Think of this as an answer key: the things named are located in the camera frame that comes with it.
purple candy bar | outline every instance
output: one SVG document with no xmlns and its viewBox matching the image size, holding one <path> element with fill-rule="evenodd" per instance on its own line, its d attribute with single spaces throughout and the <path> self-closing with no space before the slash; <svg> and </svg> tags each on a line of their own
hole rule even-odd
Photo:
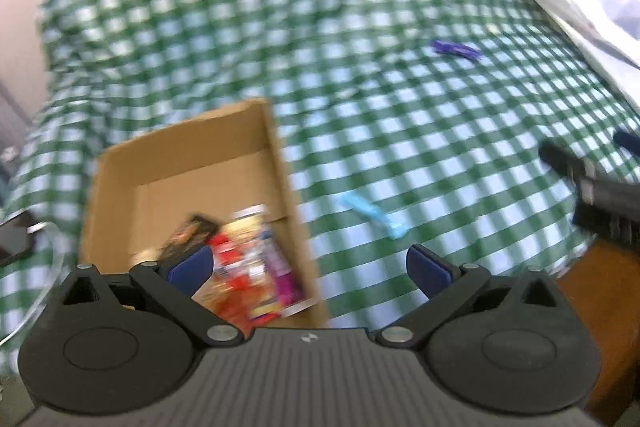
<svg viewBox="0 0 640 427">
<path fill-rule="evenodd" d="M 464 44 L 456 44 L 455 42 L 433 41 L 431 45 L 433 49 L 436 50 L 436 53 L 440 54 L 459 55 L 469 60 L 478 60 L 478 58 L 482 56 L 478 50 L 465 46 Z"/>
</svg>

cardboard box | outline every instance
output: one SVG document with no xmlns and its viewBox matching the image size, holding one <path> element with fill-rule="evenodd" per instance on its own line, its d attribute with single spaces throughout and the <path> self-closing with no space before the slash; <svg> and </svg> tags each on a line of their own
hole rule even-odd
<svg viewBox="0 0 640 427">
<path fill-rule="evenodd" d="M 107 149 L 84 216 L 81 258 L 101 273 L 123 273 L 135 254 L 159 248 L 191 214 L 226 223 L 259 203 L 306 295 L 319 302 L 270 325 L 322 327 L 317 267 L 266 100 L 209 111 Z"/>
</svg>

wooden furniture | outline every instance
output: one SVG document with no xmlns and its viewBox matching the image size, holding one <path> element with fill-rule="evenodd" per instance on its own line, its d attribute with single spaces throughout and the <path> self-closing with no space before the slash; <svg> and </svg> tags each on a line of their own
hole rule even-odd
<svg viewBox="0 0 640 427">
<path fill-rule="evenodd" d="M 640 254 L 596 241 L 558 280 L 602 354 L 588 412 L 613 425 L 634 398 L 640 347 Z"/>
</svg>

white cable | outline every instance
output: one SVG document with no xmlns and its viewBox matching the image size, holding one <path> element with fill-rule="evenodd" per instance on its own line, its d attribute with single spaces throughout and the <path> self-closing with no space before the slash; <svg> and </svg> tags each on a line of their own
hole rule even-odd
<svg viewBox="0 0 640 427">
<path fill-rule="evenodd" d="M 45 230 L 45 233 L 49 238 L 49 242 L 53 250 L 54 261 L 53 266 L 51 267 L 51 272 L 49 273 L 49 278 L 47 279 L 47 282 L 45 283 L 44 288 L 42 288 L 38 297 L 33 301 L 33 304 L 27 310 L 27 313 L 20 324 L 18 324 L 18 327 L 0 341 L 0 347 L 4 346 L 4 344 L 14 338 L 14 336 L 17 335 L 18 332 L 29 323 L 29 321 L 33 318 L 33 315 L 36 314 L 44 299 L 46 299 L 47 295 L 49 295 L 49 292 L 51 291 L 53 286 L 56 285 L 56 281 L 58 280 L 58 277 L 62 272 L 65 260 L 65 245 L 63 244 L 62 232 L 60 232 L 60 229 L 55 223 L 52 223 L 51 221 L 44 221 L 42 223 L 37 223 L 36 225 L 29 227 L 27 229 L 27 233 L 36 233 L 40 230 Z"/>
</svg>

green and white checkered cloth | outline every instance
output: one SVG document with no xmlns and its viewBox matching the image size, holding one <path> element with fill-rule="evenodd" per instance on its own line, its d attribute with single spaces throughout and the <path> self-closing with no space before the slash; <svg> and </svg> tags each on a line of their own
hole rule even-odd
<svg viewBox="0 0 640 427">
<path fill-rule="evenodd" d="M 570 190 L 537 159 L 543 138 L 640 174 L 611 143 L 638 116 L 532 0 L 47 0 L 42 35 L 50 101 L 8 211 L 54 220 L 68 267 L 105 147 L 252 96 L 273 103 L 337 327 L 381 327 L 424 301 L 404 268 L 412 243 L 494 273 L 564 267 L 586 236 L 570 223 Z M 438 56 L 435 38 L 484 57 Z M 407 236 L 342 208 L 352 189 Z M 41 237 L 2 272 L 2 335 L 51 259 Z"/>
</svg>

